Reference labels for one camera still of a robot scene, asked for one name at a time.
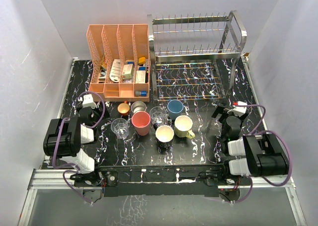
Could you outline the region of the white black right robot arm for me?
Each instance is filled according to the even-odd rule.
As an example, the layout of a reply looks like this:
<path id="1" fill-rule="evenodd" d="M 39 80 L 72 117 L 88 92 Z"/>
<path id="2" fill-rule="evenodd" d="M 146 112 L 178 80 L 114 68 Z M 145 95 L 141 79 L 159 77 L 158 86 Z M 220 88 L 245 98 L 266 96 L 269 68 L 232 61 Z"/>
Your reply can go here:
<path id="1" fill-rule="evenodd" d="M 248 134 L 243 134 L 242 124 L 248 116 L 247 108 L 263 109 L 261 120 Z M 283 140 L 271 130 L 256 132 L 262 123 L 266 109 L 259 104 L 247 104 L 238 101 L 233 108 L 218 104 L 212 118 L 218 115 L 221 123 L 221 150 L 229 156 L 240 156 L 228 163 L 228 168 L 222 171 L 222 180 L 229 185 L 238 181 L 239 176 L 262 177 L 285 175 L 289 180 L 292 173 L 292 158 Z"/>

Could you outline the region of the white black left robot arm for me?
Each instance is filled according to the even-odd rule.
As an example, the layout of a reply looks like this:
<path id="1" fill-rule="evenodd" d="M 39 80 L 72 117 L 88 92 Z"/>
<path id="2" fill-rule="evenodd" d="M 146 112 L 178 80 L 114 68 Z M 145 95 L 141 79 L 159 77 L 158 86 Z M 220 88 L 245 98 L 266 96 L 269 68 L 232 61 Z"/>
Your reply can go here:
<path id="1" fill-rule="evenodd" d="M 103 174 L 95 169 L 95 160 L 82 146 L 97 141 L 98 128 L 107 117 L 109 113 L 104 102 L 99 102 L 95 107 L 80 106 L 74 117 L 52 119 L 43 142 L 43 151 L 52 158 L 52 167 L 71 167 L 86 174 L 85 179 L 90 185 L 100 184 Z"/>

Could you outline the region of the yellow faceted mug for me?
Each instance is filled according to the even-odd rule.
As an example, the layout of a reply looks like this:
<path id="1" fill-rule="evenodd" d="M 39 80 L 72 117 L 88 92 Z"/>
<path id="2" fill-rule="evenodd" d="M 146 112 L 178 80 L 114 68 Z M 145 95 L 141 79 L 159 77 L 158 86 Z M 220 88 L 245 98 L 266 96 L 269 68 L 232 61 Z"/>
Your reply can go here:
<path id="1" fill-rule="evenodd" d="M 186 115 L 178 116 L 174 122 L 174 133 L 179 138 L 195 138 L 195 134 L 192 132 L 193 122 L 190 117 Z"/>

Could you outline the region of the light blue cup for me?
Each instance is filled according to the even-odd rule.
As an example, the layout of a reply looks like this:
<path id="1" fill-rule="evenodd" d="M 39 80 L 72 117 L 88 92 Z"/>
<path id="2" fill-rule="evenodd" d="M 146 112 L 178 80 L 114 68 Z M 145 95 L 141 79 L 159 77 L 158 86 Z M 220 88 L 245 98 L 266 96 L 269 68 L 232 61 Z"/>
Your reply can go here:
<path id="1" fill-rule="evenodd" d="M 171 100 L 167 104 L 168 116 L 171 120 L 175 120 L 183 111 L 183 103 L 179 100 Z"/>

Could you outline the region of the clear ribbed glass cup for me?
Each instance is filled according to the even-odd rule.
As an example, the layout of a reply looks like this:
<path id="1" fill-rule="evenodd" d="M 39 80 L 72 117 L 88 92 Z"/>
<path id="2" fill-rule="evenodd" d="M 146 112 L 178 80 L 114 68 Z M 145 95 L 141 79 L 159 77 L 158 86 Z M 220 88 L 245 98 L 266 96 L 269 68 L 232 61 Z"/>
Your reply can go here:
<path id="1" fill-rule="evenodd" d="M 153 127 L 156 130 L 158 127 L 165 124 L 166 110 L 160 106 L 153 107 L 150 110 L 150 117 Z"/>

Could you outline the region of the pink plastic cup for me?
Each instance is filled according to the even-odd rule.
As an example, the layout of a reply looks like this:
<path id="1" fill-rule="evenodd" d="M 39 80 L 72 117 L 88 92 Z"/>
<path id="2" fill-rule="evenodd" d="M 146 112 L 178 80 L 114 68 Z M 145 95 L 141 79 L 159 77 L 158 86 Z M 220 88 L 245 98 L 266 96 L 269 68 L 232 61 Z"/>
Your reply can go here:
<path id="1" fill-rule="evenodd" d="M 145 136 L 150 131 L 151 117 L 149 113 L 139 111 L 132 116 L 132 124 L 140 136 Z"/>

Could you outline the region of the stainless steel cup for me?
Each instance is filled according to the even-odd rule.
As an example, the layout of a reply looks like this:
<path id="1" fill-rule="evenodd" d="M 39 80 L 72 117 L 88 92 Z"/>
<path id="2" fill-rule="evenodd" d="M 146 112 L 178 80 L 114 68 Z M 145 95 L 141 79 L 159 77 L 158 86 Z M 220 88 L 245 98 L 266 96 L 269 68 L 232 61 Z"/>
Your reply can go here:
<path id="1" fill-rule="evenodd" d="M 147 108 L 146 104 L 142 101 L 136 101 L 131 105 L 131 111 L 133 114 L 140 111 L 145 111 L 146 108 Z"/>

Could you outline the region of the black glossy cup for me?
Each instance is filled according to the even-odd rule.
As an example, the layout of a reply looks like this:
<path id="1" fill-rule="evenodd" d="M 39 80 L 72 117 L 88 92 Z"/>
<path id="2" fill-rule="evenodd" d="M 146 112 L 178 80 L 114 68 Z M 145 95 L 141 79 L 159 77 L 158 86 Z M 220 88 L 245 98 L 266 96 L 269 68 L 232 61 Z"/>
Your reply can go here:
<path id="1" fill-rule="evenodd" d="M 159 126 L 155 132 L 159 153 L 164 153 L 172 147 L 174 130 L 168 125 Z"/>

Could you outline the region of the small orange mug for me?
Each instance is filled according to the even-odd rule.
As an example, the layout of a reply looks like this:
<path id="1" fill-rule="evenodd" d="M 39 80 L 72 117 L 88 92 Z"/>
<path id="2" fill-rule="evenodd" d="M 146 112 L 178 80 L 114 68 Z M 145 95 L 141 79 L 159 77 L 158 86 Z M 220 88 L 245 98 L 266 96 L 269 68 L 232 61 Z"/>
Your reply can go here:
<path id="1" fill-rule="evenodd" d="M 120 103 L 117 107 L 117 111 L 122 115 L 122 116 L 127 116 L 130 113 L 130 105 L 128 104 L 127 101 Z"/>

